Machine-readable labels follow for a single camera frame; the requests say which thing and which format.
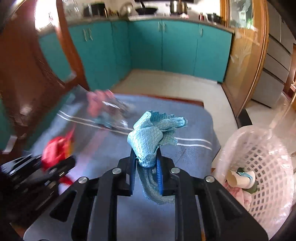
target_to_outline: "light blue cloth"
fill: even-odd
[[[173,137],[175,129],[186,124],[187,120],[184,117],[146,111],[133,125],[134,130],[128,135],[128,143],[137,155],[139,165],[155,166],[157,149],[166,144],[176,145],[177,140]]]
[[[156,152],[160,146],[176,145],[174,138],[176,128],[184,127],[187,120],[175,115],[160,114],[158,111],[146,111],[134,124],[134,130],[128,135],[128,143],[138,158],[138,173],[146,198],[161,205],[173,203],[174,196],[163,197],[157,187]]]

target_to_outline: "drawer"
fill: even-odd
[[[269,37],[267,53],[274,57],[280,64],[282,64],[287,70],[290,70],[291,55],[287,50],[274,39]]]
[[[281,17],[277,10],[267,2],[269,15],[269,34],[278,41],[281,40]]]
[[[294,36],[288,26],[281,21],[281,44],[292,54]]]
[[[284,83],[281,83],[263,70],[252,99],[273,108],[283,89]]]
[[[263,68],[267,69],[269,72],[273,73],[284,83],[287,81],[289,71],[285,69],[278,61],[276,61],[270,55],[266,55]]]

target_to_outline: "cooking pot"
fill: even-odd
[[[183,13],[187,14],[187,3],[182,0],[170,1],[170,13],[181,15]]]

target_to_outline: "kitchen counter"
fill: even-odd
[[[93,18],[77,18],[77,19],[72,19],[68,20],[68,26],[76,26],[76,25],[82,25],[82,24],[89,24],[89,23],[94,23],[98,21],[119,21],[119,20],[126,20],[126,21],[141,21],[141,20],[153,20],[153,19],[160,19],[160,20],[178,20],[178,21],[184,21],[184,22],[192,22],[192,23],[200,23],[208,26],[212,26],[214,28],[218,28],[230,33],[234,33],[234,30],[231,28],[227,28],[221,24],[217,23],[212,23],[208,21],[200,21],[197,17],[189,17],[189,18],[181,18],[178,16],[163,16],[163,15],[135,15],[135,16],[130,16],[128,18],[119,18],[119,17],[93,17]],[[48,28],[48,29],[43,29],[40,32],[38,32],[39,36],[44,36],[47,34],[50,34],[54,32],[54,27]]]
[[[91,90],[110,88],[132,69],[188,74],[222,83],[233,38],[220,25],[163,15],[74,19],[68,25]],[[51,69],[61,80],[67,79],[70,66],[54,29],[41,34],[45,35],[39,44]]]

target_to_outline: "laundry basket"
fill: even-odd
[[[227,170],[236,171],[239,167],[255,172],[258,188],[252,194],[249,212],[271,239],[288,217],[292,206],[294,179],[291,158],[271,130],[244,126],[225,144],[214,176],[222,184]]]

